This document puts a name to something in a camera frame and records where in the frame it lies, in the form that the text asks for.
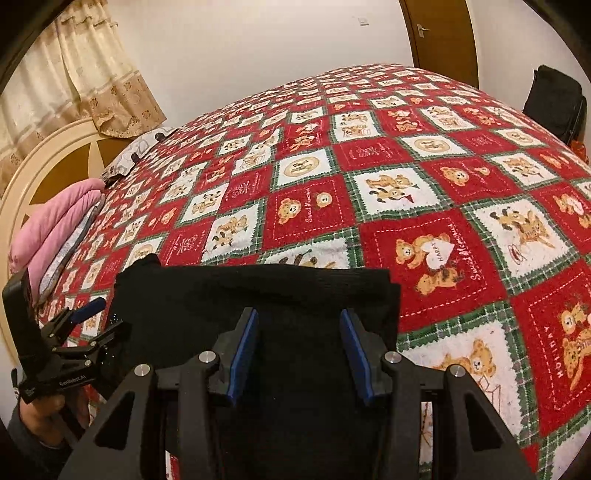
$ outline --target white wall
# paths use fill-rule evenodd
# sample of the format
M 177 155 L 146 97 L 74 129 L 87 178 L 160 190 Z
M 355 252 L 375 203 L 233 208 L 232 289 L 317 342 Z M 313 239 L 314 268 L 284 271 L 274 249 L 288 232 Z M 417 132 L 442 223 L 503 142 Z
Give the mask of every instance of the white wall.
M 326 70 L 413 63 L 398 0 L 109 0 L 109 9 L 171 126 Z
M 467 0 L 476 39 L 480 88 L 522 110 L 542 64 L 579 81 L 591 102 L 591 83 L 555 30 L 522 0 Z M 591 121 L 585 137 L 591 142 Z

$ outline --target wooden door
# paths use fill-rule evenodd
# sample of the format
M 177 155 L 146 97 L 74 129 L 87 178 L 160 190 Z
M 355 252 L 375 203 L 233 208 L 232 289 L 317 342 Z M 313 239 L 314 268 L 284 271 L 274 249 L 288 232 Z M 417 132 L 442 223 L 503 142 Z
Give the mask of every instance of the wooden door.
M 400 4 L 415 67 L 478 88 L 476 45 L 466 1 L 400 0 Z

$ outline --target door handle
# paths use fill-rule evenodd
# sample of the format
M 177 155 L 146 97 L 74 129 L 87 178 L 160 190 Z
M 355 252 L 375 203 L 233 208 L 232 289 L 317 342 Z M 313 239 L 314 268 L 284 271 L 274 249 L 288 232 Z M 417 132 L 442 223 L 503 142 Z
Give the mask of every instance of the door handle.
M 418 36 L 421 38 L 425 38 L 425 34 L 423 32 L 430 32 L 430 28 L 424 28 L 421 24 L 417 24 Z

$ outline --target pillow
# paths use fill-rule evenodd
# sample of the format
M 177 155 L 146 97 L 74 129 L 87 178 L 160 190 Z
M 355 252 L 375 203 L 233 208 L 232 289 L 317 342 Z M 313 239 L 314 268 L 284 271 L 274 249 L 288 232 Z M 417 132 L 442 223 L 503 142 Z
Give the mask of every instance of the pillow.
M 98 196 L 100 196 L 100 193 L 104 189 L 105 182 L 101 179 L 82 180 L 65 188 L 35 210 L 29 220 L 26 221 L 15 235 L 10 245 L 8 264 L 11 271 L 18 272 L 27 266 L 33 255 L 35 255 L 35 252 L 41 248 L 47 235 L 49 235 L 60 219 L 80 198 L 91 190 L 98 191 L 98 194 L 95 194 L 96 199 L 94 203 L 96 203 Z
M 144 158 L 150 148 L 167 138 L 175 130 L 176 128 L 160 127 L 140 135 L 115 157 L 100 177 L 107 185 L 113 184 L 121 176 L 125 177 L 134 165 Z
M 64 271 L 67 263 L 74 254 L 75 250 L 82 243 L 82 240 L 90 230 L 90 226 L 95 221 L 96 217 L 105 205 L 105 195 L 101 195 L 98 202 L 88 210 L 86 215 L 82 218 L 80 223 L 74 228 L 72 234 L 68 237 L 65 243 L 61 246 L 60 251 L 49 265 L 47 271 L 41 279 L 39 285 L 39 301 L 38 304 L 44 303 L 47 297 L 55 289 L 61 273 Z
M 29 270 L 31 298 L 33 303 L 36 303 L 39 297 L 39 285 L 41 283 L 41 278 L 47 271 L 47 267 L 49 267 L 61 246 L 80 223 L 82 217 L 84 217 L 88 210 L 99 201 L 101 195 L 102 192 L 100 190 L 91 190 L 78 200 L 72 208 L 66 212 L 60 221 L 57 222 L 49 235 L 47 235 L 47 238 L 39 250 L 37 250 L 37 253 L 33 255 L 33 258 L 27 267 Z

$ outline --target black towel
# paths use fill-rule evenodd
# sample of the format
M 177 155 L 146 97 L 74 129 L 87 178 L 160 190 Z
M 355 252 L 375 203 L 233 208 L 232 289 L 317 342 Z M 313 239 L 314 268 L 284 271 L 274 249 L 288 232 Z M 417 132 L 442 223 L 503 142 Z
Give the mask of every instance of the black towel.
M 339 334 L 353 307 L 394 349 L 400 288 L 386 270 L 290 265 L 162 267 L 156 255 L 117 276 L 109 311 L 132 323 L 128 371 L 186 362 L 259 311 L 260 337 L 235 410 L 216 409 L 228 480 L 370 478 L 386 409 L 355 394 Z

